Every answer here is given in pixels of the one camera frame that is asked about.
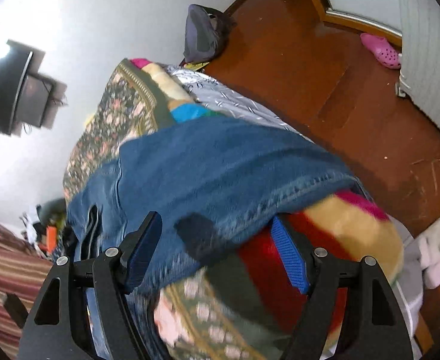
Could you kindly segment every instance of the metal screw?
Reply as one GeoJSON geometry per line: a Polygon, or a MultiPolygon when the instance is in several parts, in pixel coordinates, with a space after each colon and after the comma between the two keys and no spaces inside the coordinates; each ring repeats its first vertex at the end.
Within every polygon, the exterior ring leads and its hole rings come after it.
{"type": "Polygon", "coordinates": [[[368,266],[374,266],[376,264],[376,260],[372,256],[366,256],[365,264],[367,264],[368,266]]]}
{"type": "Polygon", "coordinates": [[[315,253],[315,256],[317,256],[317,257],[326,257],[326,255],[328,254],[326,249],[324,249],[323,247],[317,247],[314,250],[314,253],[315,253]]]}
{"type": "Polygon", "coordinates": [[[57,259],[57,265],[58,266],[64,266],[67,262],[68,262],[68,257],[67,256],[60,256],[57,259]]]}
{"type": "Polygon", "coordinates": [[[114,257],[118,254],[118,249],[116,247],[109,247],[105,252],[105,256],[114,257]]]}

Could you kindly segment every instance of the orange object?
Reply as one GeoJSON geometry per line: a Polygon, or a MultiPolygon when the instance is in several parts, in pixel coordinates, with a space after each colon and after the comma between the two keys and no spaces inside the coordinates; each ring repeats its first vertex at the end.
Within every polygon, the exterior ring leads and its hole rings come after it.
{"type": "Polygon", "coordinates": [[[37,243],[37,246],[39,247],[39,249],[43,252],[47,251],[47,246],[45,244],[42,244],[41,242],[37,243]]]}
{"type": "Polygon", "coordinates": [[[57,228],[47,226],[47,251],[51,253],[57,246],[57,228]]]}

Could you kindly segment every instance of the wall-mounted television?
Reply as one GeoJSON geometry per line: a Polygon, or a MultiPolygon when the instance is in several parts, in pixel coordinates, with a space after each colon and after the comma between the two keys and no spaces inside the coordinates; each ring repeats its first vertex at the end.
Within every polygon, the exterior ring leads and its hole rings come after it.
{"type": "Polygon", "coordinates": [[[40,127],[53,84],[28,74],[33,51],[15,42],[0,45],[0,132],[16,122],[40,127]]]}

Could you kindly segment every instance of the white sock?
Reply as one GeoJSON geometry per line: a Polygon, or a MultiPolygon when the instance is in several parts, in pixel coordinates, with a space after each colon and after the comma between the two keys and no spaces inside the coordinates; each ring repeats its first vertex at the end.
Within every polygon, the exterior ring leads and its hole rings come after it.
{"type": "Polygon", "coordinates": [[[417,237],[417,242],[420,248],[422,269],[433,266],[440,261],[440,218],[417,237]]]}
{"type": "Polygon", "coordinates": [[[423,282],[425,283],[425,287],[430,290],[440,285],[440,261],[425,269],[423,282]]]}

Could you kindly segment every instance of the gray cloth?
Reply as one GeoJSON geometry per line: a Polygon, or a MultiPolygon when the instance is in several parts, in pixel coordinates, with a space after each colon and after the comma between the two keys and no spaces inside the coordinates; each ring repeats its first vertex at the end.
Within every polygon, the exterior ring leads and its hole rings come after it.
{"type": "Polygon", "coordinates": [[[418,314],[423,303],[423,277],[420,267],[420,249],[416,240],[403,224],[390,216],[403,241],[404,265],[397,282],[393,285],[393,293],[403,314],[410,337],[415,335],[418,325],[418,314]]]}
{"type": "Polygon", "coordinates": [[[164,66],[166,72],[193,96],[194,100],[215,112],[236,119],[244,119],[262,126],[281,128],[301,135],[312,142],[309,138],[300,134],[292,126],[285,123],[267,107],[242,96],[223,85],[216,79],[203,73],[178,66],[164,66]]]}

